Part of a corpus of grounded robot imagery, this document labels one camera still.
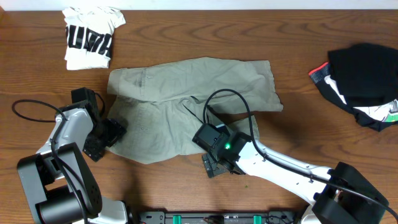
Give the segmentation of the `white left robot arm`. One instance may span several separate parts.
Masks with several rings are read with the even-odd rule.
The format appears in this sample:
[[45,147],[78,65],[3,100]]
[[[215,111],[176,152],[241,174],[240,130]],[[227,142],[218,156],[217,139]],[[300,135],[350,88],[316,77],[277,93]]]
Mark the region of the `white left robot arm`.
[[102,196],[83,157],[101,159],[123,127],[101,119],[95,99],[73,100],[55,111],[45,144],[17,164],[34,223],[129,223],[126,204]]

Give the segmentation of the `olive green shorts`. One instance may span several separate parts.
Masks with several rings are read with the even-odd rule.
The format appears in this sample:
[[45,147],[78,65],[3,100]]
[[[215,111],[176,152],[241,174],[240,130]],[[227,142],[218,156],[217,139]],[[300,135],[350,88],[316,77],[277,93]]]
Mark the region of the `olive green shorts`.
[[195,58],[153,67],[113,70],[107,92],[116,100],[108,116],[125,135],[110,151],[142,164],[201,152],[193,141],[202,122],[220,114],[282,111],[267,60]]

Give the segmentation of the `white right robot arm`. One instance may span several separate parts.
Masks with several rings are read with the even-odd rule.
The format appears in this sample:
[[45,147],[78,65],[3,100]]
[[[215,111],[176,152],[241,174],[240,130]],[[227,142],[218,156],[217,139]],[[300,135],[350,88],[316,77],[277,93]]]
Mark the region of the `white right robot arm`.
[[230,173],[268,180],[304,199],[301,223],[379,223],[385,213],[397,216],[380,191],[344,162],[335,168],[307,164],[242,132],[205,131],[193,142]]

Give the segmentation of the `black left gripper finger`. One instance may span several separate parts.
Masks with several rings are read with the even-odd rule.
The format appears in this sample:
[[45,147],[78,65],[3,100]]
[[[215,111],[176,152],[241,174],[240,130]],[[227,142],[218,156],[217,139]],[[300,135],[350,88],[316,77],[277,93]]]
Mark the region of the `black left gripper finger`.
[[83,152],[94,162],[103,158],[105,152],[105,143],[102,139],[95,136],[88,136],[83,146]]
[[108,127],[108,140],[107,146],[113,146],[116,142],[118,142],[125,134],[126,128],[124,128],[120,123],[118,123],[115,119],[107,119],[107,127]]

